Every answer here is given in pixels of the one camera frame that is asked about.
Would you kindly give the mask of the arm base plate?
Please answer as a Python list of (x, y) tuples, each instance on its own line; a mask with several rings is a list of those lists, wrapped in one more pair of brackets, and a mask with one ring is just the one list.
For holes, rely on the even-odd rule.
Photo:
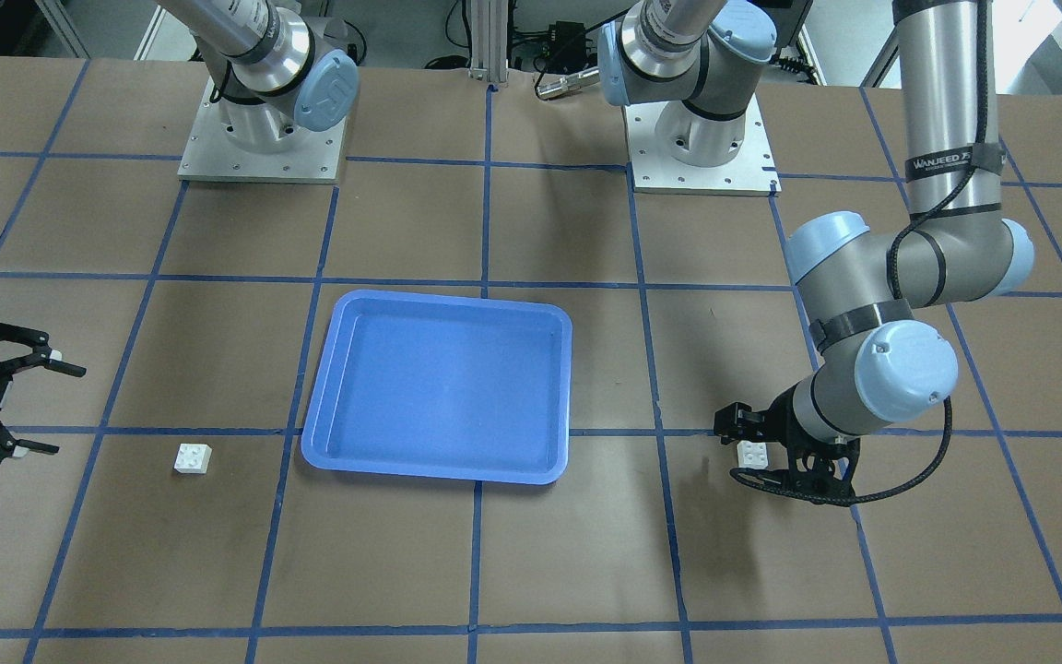
[(204, 88), (177, 175), (212, 184), (337, 184), (348, 119), (314, 132), (266, 104), (241, 105)]
[(742, 116), (710, 121), (681, 101), (623, 109), (633, 190), (665, 195), (776, 195), (783, 190), (758, 97)]

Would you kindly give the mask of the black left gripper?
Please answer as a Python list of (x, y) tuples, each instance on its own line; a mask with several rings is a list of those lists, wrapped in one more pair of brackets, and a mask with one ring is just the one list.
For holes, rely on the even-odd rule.
[(852, 476), (858, 469), (860, 438), (843, 432), (822, 415), (810, 387), (789, 387), (763, 412), (764, 440), (778, 442), (789, 470), (833, 476), (838, 463)]

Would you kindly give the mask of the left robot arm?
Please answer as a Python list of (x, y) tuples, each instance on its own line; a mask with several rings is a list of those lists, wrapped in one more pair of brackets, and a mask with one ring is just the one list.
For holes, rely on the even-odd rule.
[[(228, 129), (232, 138), (188, 143), (189, 157), (253, 167), (303, 154), (299, 184), (324, 184), (336, 160), (360, 72), (335, 38), (295, 11), (271, 1), (164, 1), (194, 34), (212, 72), (215, 93), (195, 127)], [(750, 1), (638, 1), (590, 30), (597, 64), (539, 81), (534, 92), (553, 101), (597, 85), (624, 108), (633, 165), (657, 177), (655, 189), (679, 193), (775, 193), (770, 143), (761, 131), (755, 88), (780, 51), (778, 29)], [(81, 377), (42, 331), (0, 324), (0, 409), (14, 375), (30, 367)], [(0, 463), (21, 452), (56, 448), (20, 440), (0, 421)]]

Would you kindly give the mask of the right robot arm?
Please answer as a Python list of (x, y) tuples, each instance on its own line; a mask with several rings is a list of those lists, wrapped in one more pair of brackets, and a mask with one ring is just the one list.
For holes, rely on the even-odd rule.
[[(357, 63), (329, 32), (273, 1), (159, 1), (194, 34), (218, 101), (270, 108), (316, 134), (345, 121), (360, 87)], [(749, 464), (738, 483), (789, 499), (851, 507), (903, 494), (927, 479), (950, 444), (955, 350), (915, 308), (1014, 291), (1035, 260), (1028, 232), (1000, 215), (1003, 148), (992, 85), (992, 1), (892, 1), (909, 113), (909, 223), (873, 235), (856, 212), (796, 228), (785, 263), (808, 306), (808, 331), (826, 364), (767, 410), (743, 403), (714, 416), (721, 442), (776, 442), (789, 469)], [(662, 104), (653, 136), (667, 158), (724, 167), (746, 143), (759, 68), (775, 54), (775, 25), (749, 1), (637, 1), (597, 29), (596, 79), (619, 108)], [(83, 377), (46, 333), (0, 323), (0, 411), (14, 375), (32, 367)], [(906, 483), (856, 495), (861, 437), (943, 404), (936, 456)], [(0, 463), (59, 446), (20, 440), (0, 421)]]

